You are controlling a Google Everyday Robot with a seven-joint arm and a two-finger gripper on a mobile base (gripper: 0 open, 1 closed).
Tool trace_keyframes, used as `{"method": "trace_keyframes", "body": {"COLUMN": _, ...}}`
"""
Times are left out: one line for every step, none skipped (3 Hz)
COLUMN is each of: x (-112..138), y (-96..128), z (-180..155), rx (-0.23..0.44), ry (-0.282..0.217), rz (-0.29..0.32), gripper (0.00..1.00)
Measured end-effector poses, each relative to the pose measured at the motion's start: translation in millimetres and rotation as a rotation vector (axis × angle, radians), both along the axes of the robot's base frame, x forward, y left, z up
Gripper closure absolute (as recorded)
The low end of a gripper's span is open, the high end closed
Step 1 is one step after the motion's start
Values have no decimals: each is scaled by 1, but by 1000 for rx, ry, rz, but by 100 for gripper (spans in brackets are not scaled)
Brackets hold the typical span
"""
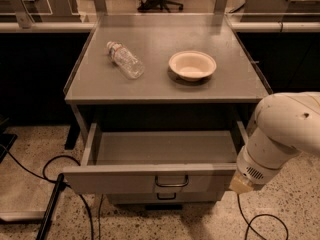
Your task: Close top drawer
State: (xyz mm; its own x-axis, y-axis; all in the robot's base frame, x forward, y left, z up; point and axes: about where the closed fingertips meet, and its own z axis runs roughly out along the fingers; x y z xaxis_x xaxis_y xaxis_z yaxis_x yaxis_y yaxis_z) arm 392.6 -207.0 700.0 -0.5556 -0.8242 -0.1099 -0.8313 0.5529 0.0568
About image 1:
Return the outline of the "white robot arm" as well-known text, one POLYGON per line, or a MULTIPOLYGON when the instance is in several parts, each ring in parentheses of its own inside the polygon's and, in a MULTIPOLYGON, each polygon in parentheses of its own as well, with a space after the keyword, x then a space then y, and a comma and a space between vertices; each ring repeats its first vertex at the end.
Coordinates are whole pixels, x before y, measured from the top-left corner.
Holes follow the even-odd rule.
POLYGON ((237 157, 229 188, 258 189, 301 153, 320 155, 320 93, 275 93, 263 98, 252 115, 254 129, 237 157))

